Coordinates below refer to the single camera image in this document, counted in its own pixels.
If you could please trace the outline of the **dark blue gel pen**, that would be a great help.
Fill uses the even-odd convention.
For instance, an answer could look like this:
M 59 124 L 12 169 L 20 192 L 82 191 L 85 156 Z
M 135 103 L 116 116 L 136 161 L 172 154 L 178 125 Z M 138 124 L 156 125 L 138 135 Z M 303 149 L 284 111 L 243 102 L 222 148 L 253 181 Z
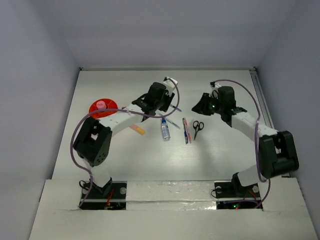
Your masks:
M 169 106 L 171 108 L 175 109 L 176 111 L 182 112 L 182 110 L 179 107 L 175 106 L 175 105 L 170 104 Z

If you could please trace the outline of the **clear spray bottle blue cap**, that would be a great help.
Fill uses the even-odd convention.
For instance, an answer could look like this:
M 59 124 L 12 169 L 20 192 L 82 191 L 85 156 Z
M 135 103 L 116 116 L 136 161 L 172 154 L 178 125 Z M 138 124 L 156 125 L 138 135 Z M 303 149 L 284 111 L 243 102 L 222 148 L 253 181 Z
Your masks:
M 169 127 L 164 118 L 161 119 L 161 132 L 164 141 L 169 141 L 171 139 Z

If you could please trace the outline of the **pink patterned tube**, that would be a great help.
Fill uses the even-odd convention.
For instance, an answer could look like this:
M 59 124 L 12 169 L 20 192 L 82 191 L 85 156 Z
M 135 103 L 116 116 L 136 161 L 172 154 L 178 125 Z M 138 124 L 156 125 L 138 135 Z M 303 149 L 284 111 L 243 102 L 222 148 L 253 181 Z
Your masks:
M 103 100 L 100 100 L 96 102 L 96 107 L 98 110 L 101 110 L 101 109 L 106 109 L 107 105 Z

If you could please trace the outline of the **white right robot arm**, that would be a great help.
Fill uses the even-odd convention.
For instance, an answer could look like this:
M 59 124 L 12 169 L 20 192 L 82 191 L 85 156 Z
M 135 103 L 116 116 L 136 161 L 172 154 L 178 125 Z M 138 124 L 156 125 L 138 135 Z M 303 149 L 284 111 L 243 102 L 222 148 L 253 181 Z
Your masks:
M 250 186 L 299 169 L 294 137 L 289 131 L 278 131 L 260 122 L 243 107 L 237 106 L 231 86 L 211 82 L 211 93 L 204 93 L 191 109 L 211 116 L 217 114 L 229 127 L 241 132 L 254 143 L 255 165 L 233 175 L 230 190 L 242 196 Z

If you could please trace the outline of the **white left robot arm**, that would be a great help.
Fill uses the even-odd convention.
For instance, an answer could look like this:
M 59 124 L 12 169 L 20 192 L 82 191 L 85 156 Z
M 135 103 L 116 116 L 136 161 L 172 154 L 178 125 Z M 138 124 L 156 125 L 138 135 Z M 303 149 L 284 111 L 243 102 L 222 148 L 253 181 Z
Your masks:
M 74 164 L 89 174 L 88 192 L 94 191 L 104 198 L 110 194 L 112 178 L 102 168 L 106 160 L 112 137 L 129 126 L 155 118 L 157 111 L 167 112 L 173 98 L 179 96 L 178 82 L 165 77 L 163 82 L 154 82 L 147 93 L 144 93 L 131 104 L 122 108 L 111 108 L 111 115 L 102 119 L 93 118 L 90 112 L 76 126 L 70 140 L 70 156 L 75 161 L 78 155 L 84 166 Z

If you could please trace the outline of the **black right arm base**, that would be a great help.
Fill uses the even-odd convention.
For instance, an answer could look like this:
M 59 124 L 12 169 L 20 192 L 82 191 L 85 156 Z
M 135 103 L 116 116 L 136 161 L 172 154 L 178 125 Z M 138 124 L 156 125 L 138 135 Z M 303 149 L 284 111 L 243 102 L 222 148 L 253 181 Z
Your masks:
M 236 186 L 231 181 L 218 181 L 210 195 L 215 199 L 217 210 L 254 209 L 261 202 L 257 184 Z

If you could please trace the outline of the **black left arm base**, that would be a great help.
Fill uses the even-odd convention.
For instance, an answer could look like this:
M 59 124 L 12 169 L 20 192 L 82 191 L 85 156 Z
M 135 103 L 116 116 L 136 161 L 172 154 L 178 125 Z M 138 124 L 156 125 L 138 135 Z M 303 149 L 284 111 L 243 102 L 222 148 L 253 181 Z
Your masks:
M 127 181 L 110 179 L 104 187 L 88 181 L 79 181 L 81 210 L 125 210 L 127 201 Z

